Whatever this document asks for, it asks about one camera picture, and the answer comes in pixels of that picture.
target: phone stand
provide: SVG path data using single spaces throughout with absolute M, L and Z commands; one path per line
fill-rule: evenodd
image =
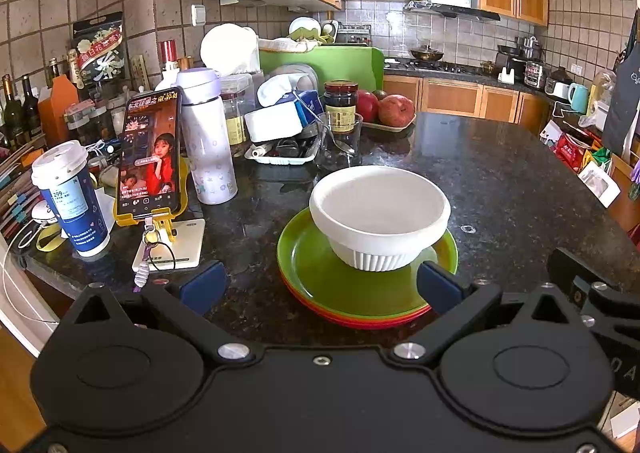
M 174 269 L 196 267 L 200 263 L 200 251 L 202 249 L 202 237 L 204 235 L 205 225 L 204 220 L 194 219 L 174 222 L 174 219 L 187 209 L 188 203 L 187 176 L 189 175 L 189 167 L 182 157 L 180 157 L 179 162 L 180 205 L 178 210 L 173 213 L 169 208 L 154 209 L 145 218 L 144 222 L 148 227 L 148 231 L 145 230 L 136 257 L 133 259 L 133 264 L 131 265 L 131 268 L 135 272 L 138 272 L 138 267 L 140 261 L 142 261 L 146 247 L 146 238 L 147 235 L 150 234 L 155 234 L 156 236 L 154 238 L 161 242 L 151 249 L 150 256 L 151 260 L 153 260 L 153 263 L 149 262 L 149 270 L 151 273 L 157 270 L 172 271 Z M 133 218 L 131 213 L 119 215 L 116 212 L 117 206 L 118 203 L 116 202 L 113 206 L 113 214 L 118 226 L 133 226 L 143 222 L 142 220 Z

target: spoon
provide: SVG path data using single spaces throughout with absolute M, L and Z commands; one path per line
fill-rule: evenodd
M 338 150 L 342 151 L 343 153 L 347 154 L 347 156 L 353 157 L 356 154 L 356 151 L 347 143 L 343 143 L 342 141 L 337 141 L 335 139 L 334 131 L 331 129 L 331 126 L 322 122 L 322 119 L 320 119 L 320 117 L 318 117 L 318 115 L 300 98 L 300 96 L 298 96 L 296 91 L 292 91 L 292 92 L 293 92 L 293 95 L 296 97 L 296 99 L 300 101 L 302 106 L 305 107 L 305 109 L 307 109 L 309 112 L 311 112 L 311 115 L 316 118 L 316 121 L 318 121 L 318 123 L 320 123 L 322 126 L 324 126 L 324 128 L 326 128 L 332 140 L 334 141 L 336 148 L 338 148 Z

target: black apron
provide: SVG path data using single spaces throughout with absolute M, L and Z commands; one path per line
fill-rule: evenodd
M 616 78 L 616 88 L 602 131 L 602 144 L 621 156 L 640 101 L 640 43 L 636 43 L 631 54 L 618 66 Z

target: phone screen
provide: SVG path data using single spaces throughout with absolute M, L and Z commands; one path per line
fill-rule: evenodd
M 171 88 L 127 103 L 120 135 L 118 214 L 144 218 L 154 209 L 178 207 L 180 101 L 180 89 Z

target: stacked plates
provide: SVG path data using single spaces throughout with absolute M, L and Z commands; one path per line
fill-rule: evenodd
M 430 309 L 415 285 L 418 266 L 427 259 L 455 274 L 458 250 L 448 230 L 401 269 L 354 269 L 335 255 L 308 208 L 289 221 L 278 241 L 280 273 L 293 296 L 329 321 L 360 329 L 401 325 Z

